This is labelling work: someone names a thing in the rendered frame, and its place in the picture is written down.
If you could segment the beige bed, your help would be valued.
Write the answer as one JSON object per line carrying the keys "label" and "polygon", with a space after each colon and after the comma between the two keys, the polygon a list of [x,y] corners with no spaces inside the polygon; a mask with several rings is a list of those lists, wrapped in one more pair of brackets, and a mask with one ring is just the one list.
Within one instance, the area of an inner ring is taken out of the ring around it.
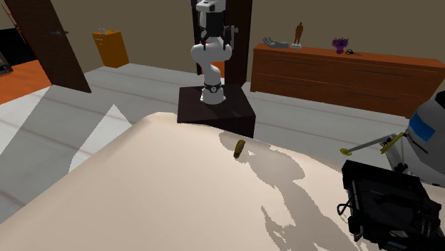
{"label": "beige bed", "polygon": [[342,174],[154,113],[0,224],[0,251],[381,251],[355,242]]}

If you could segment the brown wooden sideboard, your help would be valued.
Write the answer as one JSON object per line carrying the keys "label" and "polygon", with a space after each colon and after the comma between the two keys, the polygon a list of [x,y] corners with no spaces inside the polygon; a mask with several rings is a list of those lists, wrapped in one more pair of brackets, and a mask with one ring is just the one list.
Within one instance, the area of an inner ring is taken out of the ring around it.
{"label": "brown wooden sideboard", "polygon": [[253,49],[250,90],[409,118],[445,81],[445,63],[378,53],[348,52],[346,39],[332,49]]}

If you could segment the white rounded machine blue patch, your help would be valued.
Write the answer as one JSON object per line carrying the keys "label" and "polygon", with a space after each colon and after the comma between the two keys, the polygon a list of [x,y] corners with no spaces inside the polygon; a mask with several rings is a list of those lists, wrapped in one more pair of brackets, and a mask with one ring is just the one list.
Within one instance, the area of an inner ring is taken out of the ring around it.
{"label": "white rounded machine blue patch", "polygon": [[351,155],[374,144],[381,146],[380,153],[385,154],[393,171],[445,188],[445,91],[421,104],[401,133],[342,148],[340,152]]}

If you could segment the dark brown open door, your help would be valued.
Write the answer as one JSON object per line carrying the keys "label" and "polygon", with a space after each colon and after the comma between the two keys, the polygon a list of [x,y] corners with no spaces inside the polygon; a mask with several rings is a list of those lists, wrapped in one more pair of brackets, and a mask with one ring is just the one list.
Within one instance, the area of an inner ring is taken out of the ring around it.
{"label": "dark brown open door", "polygon": [[51,84],[90,93],[51,0],[4,0]]}

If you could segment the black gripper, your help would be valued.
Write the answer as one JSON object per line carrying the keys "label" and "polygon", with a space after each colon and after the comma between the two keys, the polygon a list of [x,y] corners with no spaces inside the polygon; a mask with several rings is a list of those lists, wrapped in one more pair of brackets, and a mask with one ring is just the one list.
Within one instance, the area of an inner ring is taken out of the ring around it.
{"label": "black gripper", "polygon": [[201,27],[201,44],[203,50],[206,50],[206,41],[210,36],[222,36],[223,46],[233,46],[232,36],[234,34],[234,26],[225,26],[225,12],[201,12],[200,13],[200,27]]}

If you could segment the dark robot stand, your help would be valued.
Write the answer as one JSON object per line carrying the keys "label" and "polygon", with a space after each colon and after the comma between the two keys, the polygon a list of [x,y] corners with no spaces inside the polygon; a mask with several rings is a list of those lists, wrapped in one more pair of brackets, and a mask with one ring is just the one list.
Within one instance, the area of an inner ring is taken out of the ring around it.
{"label": "dark robot stand", "polygon": [[239,85],[223,86],[226,100],[216,105],[200,101],[202,88],[180,88],[178,123],[202,124],[253,138],[256,115]]}

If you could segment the orange cabinet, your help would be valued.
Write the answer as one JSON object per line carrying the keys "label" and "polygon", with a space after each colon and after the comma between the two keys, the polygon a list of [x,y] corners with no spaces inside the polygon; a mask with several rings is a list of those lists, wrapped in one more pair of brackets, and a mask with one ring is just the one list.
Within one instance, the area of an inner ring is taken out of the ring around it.
{"label": "orange cabinet", "polygon": [[92,33],[104,66],[119,68],[129,63],[128,54],[120,31],[105,30]]}

